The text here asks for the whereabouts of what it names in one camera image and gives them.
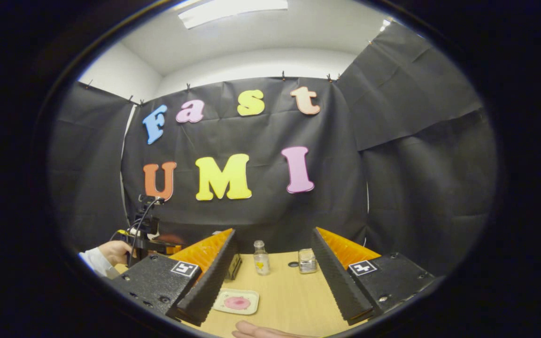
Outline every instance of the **wooden table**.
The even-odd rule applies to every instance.
[[[320,269],[313,274],[300,274],[297,267],[287,264],[298,261],[298,253],[270,255],[270,274],[259,276],[254,268],[254,257],[242,254],[242,265],[235,280],[225,280],[223,288],[253,290],[260,294],[258,311],[253,315],[210,310],[201,327],[183,322],[184,325],[224,338],[234,338],[235,323],[249,321],[258,326],[301,334],[324,337],[351,329],[365,323],[348,325],[341,318],[329,285]],[[121,273],[126,266],[116,265]]]

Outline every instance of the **small bottle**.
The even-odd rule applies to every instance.
[[[269,254],[264,249],[264,242],[256,240],[254,242],[254,265],[256,266],[256,272],[261,276],[269,274]]]

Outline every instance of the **ceiling light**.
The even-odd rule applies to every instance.
[[[287,0],[212,0],[179,14],[187,29],[222,17],[253,11],[287,9]]]

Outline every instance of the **white wall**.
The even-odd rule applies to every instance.
[[[79,81],[139,103],[154,98],[162,76],[143,59],[117,43],[81,75]]]
[[[354,61],[356,55],[324,49],[262,49],[222,56],[166,75],[153,98],[191,87],[250,77],[319,77],[332,79]]]

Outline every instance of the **human hand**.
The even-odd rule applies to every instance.
[[[131,252],[131,246],[122,240],[111,240],[97,248],[112,266],[118,263],[126,264],[126,253]],[[133,257],[137,258],[137,253],[133,252]]]
[[[232,332],[235,338],[313,338],[270,329],[268,327],[258,327],[247,321],[238,321],[235,327],[239,330]]]

